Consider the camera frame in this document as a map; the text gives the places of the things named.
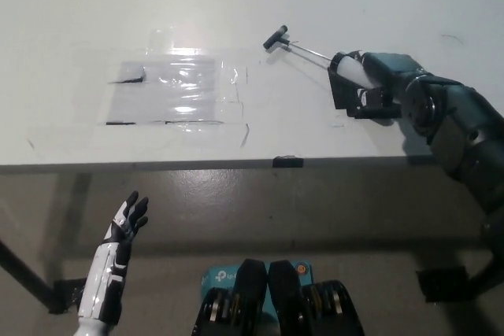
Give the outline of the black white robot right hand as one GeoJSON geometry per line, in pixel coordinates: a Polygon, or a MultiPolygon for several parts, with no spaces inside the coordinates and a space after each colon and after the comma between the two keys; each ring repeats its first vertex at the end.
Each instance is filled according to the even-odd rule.
{"type": "Polygon", "coordinates": [[[358,84],[354,104],[347,115],[361,120],[391,120],[402,117],[401,96],[409,83],[428,72],[408,54],[354,51],[373,87],[358,84]]]}

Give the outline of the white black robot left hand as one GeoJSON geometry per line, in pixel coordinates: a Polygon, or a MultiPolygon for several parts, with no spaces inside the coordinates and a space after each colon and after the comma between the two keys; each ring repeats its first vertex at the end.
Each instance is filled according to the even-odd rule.
{"type": "Polygon", "coordinates": [[[148,221],[148,202],[133,191],[110,222],[87,275],[76,335],[107,335],[119,323],[132,243],[148,221]]]}

